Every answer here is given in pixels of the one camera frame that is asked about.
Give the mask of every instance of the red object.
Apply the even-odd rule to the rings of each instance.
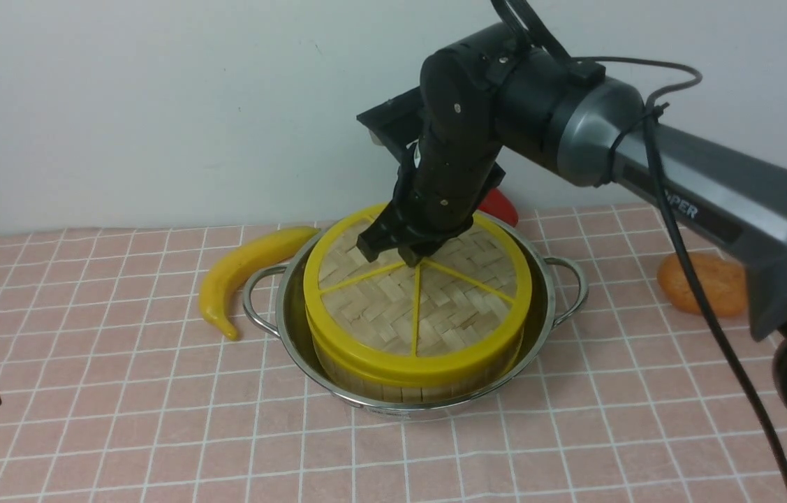
[[[486,194],[485,200],[480,203],[479,210],[492,214],[493,217],[502,220],[509,226],[517,226],[517,210],[499,189],[492,189],[489,194]]]

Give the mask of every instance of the black cable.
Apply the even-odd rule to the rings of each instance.
[[[694,294],[694,299],[697,300],[697,304],[700,306],[700,312],[702,312],[703,318],[706,320],[707,325],[709,326],[709,330],[712,331],[716,343],[719,344],[719,349],[722,350],[722,354],[724,354],[726,362],[728,362],[728,366],[731,367],[732,372],[735,373],[735,378],[737,378],[738,382],[741,384],[741,388],[744,389],[744,394],[747,395],[748,401],[750,401],[750,404],[753,405],[753,411],[756,413],[757,419],[760,420],[760,424],[763,426],[763,432],[766,434],[766,439],[769,440],[772,454],[775,456],[775,461],[779,465],[779,471],[781,472],[781,476],[784,479],[785,487],[787,489],[787,456],[785,455],[784,449],[781,446],[779,436],[777,436],[775,427],[772,425],[772,421],[769,418],[769,414],[766,412],[766,408],[763,406],[763,401],[761,401],[759,395],[757,395],[753,382],[751,382],[750,378],[747,376],[744,366],[742,366],[740,360],[738,360],[735,350],[731,347],[731,343],[729,343],[725,332],[722,331],[722,327],[719,325],[719,319],[716,317],[716,313],[713,312],[712,306],[709,305],[709,299],[707,299],[707,296],[703,290],[703,286],[700,284],[700,280],[697,278],[696,272],[694,272],[694,266],[692,264],[691,257],[688,255],[686,246],[684,246],[684,240],[682,239],[682,235],[679,232],[677,222],[675,222],[675,215],[673,214],[672,208],[667,201],[667,197],[665,197],[665,174],[663,172],[663,159],[661,158],[661,152],[659,151],[659,147],[657,145],[657,135],[654,131],[657,126],[656,115],[658,106],[656,103],[658,99],[662,98],[662,96],[667,95],[668,93],[678,92],[678,90],[688,89],[696,86],[703,79],[703,75],[700,74],[700,71],[697,71],[690,66],[685,66],[684,64],[668,63],[668,61],[654,61],[630,57],[580,57],[575,58],[575,61],[598,61],[599,63],[612,61],[612,63],[658,66],[661,68],[671,68],[674,70],[686,71],[686,73],[690,73],[693,76],[693,79],[687,80],[686,82],[671,84],[657,89],[648,96],[648,99],[645,100],[645,118],[642,122],[642,134],[643,138],[645,138],[645,151],[648,157],[648,170],[651,173],[652,180],[654,182],[654,192],[657,198],[657,206],[663,216],[665,227],[667,227],[667,232],[670,234],[670,241],[672,241],[673,247],[675,248],[675,254],[678,257],[678,261],[682,265],[682,270],[684,271],[684,276],[688,281],[688,286],[691,287],[691,291]]]

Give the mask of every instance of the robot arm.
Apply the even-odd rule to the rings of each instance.
[[[502,181],[502,147],[570,184],[620,184],[655,203],[645,113],[633,86],[600,64],[527,47],[512,23],[463,38],[425,60],[417,89],[358,117],[400,161],[393,197],[358,248],[369,261],[397,249],[411,266],[434,254]],[[753,338],[785,337],[773,369],[787,406],[787,169],[662,124],[653,136],[675,219],[746,268]]]

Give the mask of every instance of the pink tiled surface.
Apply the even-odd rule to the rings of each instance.
[[[653,281],[670,243],[648,207],[525,214],[589,302],[499,394],[424,423],[348,408],[240,311],[237,342],[201,321],[205,271],[273,228],[0,238],[1,502],[786,501],[712,336]],[[787,449],[776,341],[725,325]]]

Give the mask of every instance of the stainless steel pot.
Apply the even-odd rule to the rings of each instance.
[[[324,231],[318,233],[304,245],[286,265],[272,266],[259,270],[247,280],[244,286],[244,312],[253,324],[267,333],[278,337],[284,343],[294,363],[300,367],[310,379],[319,386],[327,389],[333,395],[343,400],[351,407],[365,409],[374,414],[394,416],[403,419],[434,419],[447,417],[462,411],[464,408],[480,397],[485,397],[504,386],[509,380],[514,379],[537,356],[543,344],[549,337],[552,329],[566,321],[578,311],[589,296],[589,285],[582,274],[582,270],[574,261],[568,258],[543,257],[536,248],[527,242],[523,236],[511,226],[495,219],[489,214],[483,214],[487,219],[498,224],[508,235],[515,240],[524,252],[527,263],[530,264],[533,275],[533,299],[530,304],[530,315],[524,325],[524,339],[517,354],[517,364],[501,378],[468,395],[448,400],[424,404],[400,404],[383,402],[371,398],[360,397],[355,393],[340,388],[328,379],[322,365],[316,356],[313,347],[313,335],[307,324],[306,300],[303,296],[303,273],[307,264],[307,257],[313,251]],[[555,292],[552,283],[550,266],[568,268],[578,281],[578,295],[572,306],[562,314],[555,313]],[[260,280],[269,276],[282,275],[281,286],[275,300],[275,313],[278,326],[261,318],[253,308],[253,289]]]

